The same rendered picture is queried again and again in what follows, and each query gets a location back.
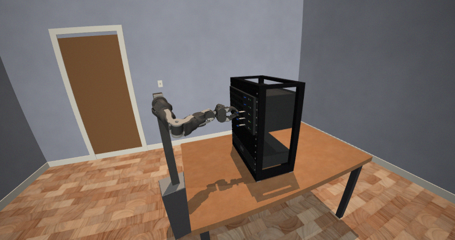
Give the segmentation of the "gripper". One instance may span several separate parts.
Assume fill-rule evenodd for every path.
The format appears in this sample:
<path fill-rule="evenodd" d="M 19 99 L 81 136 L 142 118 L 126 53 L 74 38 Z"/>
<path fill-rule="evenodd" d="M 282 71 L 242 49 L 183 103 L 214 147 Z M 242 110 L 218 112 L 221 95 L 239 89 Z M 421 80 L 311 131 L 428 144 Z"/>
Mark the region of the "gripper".
<path fill-rule="evenodd" d="M 230 115 L 230 116 L 227 116 L 226 112 L 228 113 L 228 112 L 232 111 L 233 109 L 234 109 L 236 112 L 234 112 L 234 114 L 232 114 L 232 115 Z M 217 104 L 216 107 L 215 107 L 215 110 L 214 110 L 213 112 L 214 112 L 214 114 L 215 114 L 216 119 L 217 119 L 219 122 L 221 122 L 221 123 L 223 123 L 223 122 L 225 122 L 225 121 L 226 121 L 226 122 L 227 122 L 227 121 L 230 121 L 230 120 L 232 120 L 232 118 L 234 118 L 234 117 L 236 117 L 236 116 L 239 116 L 239 115 L 237 114 L 237 112 L 239 112 L 239 111 L 238 111 L 235 107 L 233 107 L 233 106 L 230 106 L 230 107 L 227 106 L 227 107 L 225 107 L 225 106 L 222 105 L 222 104 Z"/>

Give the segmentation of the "black server rack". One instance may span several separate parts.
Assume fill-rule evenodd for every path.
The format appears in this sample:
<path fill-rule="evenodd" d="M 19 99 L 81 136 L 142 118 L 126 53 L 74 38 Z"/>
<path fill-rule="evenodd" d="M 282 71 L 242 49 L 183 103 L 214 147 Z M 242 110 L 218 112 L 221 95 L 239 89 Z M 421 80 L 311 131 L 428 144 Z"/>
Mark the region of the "black server rack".
<path fill-rule="evenodd" d="M 305 82 L 264 75 L 238 78 L 258 78 L 259 83 L 230 78 L 230 106 L 239 111 L 232 118 L 233 146 L 256 182 L 293 172 Z M 265 84 L 264 79 L 281 83 Z M 289 87 L 296 92 L 284 89 Z M 269 133 L 289 128 L 290 149 Z"/>

